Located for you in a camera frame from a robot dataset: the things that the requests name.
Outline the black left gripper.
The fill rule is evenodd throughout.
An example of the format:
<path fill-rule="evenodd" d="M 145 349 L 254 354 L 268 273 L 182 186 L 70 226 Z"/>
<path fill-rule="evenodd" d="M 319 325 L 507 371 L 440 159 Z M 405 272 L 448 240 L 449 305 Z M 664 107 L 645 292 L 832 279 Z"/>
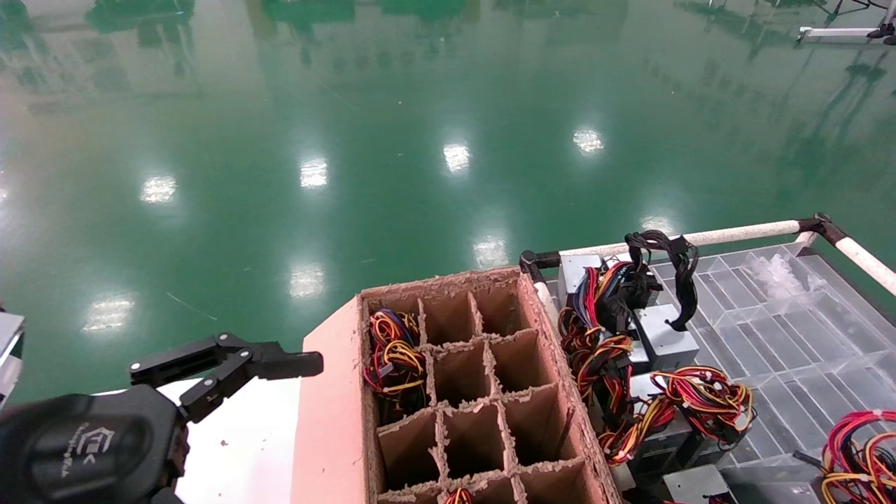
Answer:
<path fill-rule="evenodd" d="M 183 504 L 175 488 L 189 450 L 177 406 L 145 385 L 8 406 L 1 500 Z"/>

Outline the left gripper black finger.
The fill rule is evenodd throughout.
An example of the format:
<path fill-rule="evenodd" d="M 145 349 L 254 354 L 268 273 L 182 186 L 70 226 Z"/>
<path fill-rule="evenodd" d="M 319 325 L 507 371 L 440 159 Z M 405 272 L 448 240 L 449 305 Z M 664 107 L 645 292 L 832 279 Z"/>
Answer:
<path fill-rule="evenodd" d="M 314 377 L 323 370 L 320 352 L 287 352 L 278 342 L 247 342 L 219 334 L 133 363 L 130 383 L 157 389 L 204 374 L 182 393 L 179 405 L 183 420 L 199 422 L 253 379 Z"/>

